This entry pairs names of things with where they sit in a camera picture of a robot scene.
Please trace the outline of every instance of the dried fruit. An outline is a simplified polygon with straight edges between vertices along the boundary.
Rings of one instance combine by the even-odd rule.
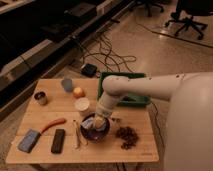
[[[116,132],[116,137],[124,140],[121,148],[125,150],[135,146],[139,139],[137,133],[131,127],[120,127]]]

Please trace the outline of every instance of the cup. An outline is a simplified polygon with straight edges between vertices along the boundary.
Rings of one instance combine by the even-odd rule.
[[[86,97],[81,97],[75,101],[75,108],[82,117],[90,114],[90,102]]]
[[[34,99],[38,102],[39,105],[44,106],[47,104],[47,96],[45,92],[39,91],[34,95]]]
[[[72,92],[73,90],[73,84],[72,84],[72,80],[69,79],[69,78],[64,78],[62,81],[61,81],[61,85],[62,87],[64,88],[64,91],[65,92]]]

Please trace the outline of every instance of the blue cup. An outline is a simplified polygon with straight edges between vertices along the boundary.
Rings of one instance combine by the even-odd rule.
[[[61,85],[64,88],[64,91],[70,93],[73,90],[73,84],[72,84],[72,80],[69,78],[64,78],[61,81]]]

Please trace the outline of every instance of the chair wheel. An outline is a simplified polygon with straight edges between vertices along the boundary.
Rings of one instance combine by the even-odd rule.
[[[168,27],[168,26],[169,26],[169,22],[166,22],[166,23],[165,23],[165,27]]]
[[[207,26],[203,26],[203,27],[201,27],[201,30],[205,30],[205,29],[206,29],[206,27],[207,27]]]
[[[197,37],[198,40],[203,40],[203,35]]]
[[[175,33],[175,37],[178,37],[179,33]]]

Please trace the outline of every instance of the wooden board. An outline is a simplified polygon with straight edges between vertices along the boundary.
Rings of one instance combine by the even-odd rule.
[[[158,161],[158,151],[152,131],[149,114],[146,108],[117,107],[113,117],[122,119],[121,123],[110,121],[109,134],[99,143],[89,142],[87,146],[81,145],[74,149],[73,124],[75,119],[79,123],[82,117],[74,108],[75,98],[72,93],[65,93],[60,79],[42,79],[38,82],[35,92],[45,91],[49,100],[48,105],[39,106],[31,98],[26,114],[17,131],[8,153],[6,162],[10,164],[30,163],[111,163],[111,162],[154,162]],[[82,87],[89,98],[94,111],[97,97],[97,79],[73,79],[75,86]],[[66,124],[50,128],[30,154],[17,149],[18,143],[29,129],[40,130],[46,123],[64,117]],[[121,149],[122,140],[115,138],[115,132],[120,126],[131,126],[138,133],[140,139],[137,146],[131,150]],[[54,155],[50,152],[55,129],[64,128],[66,137],[63,152]]]

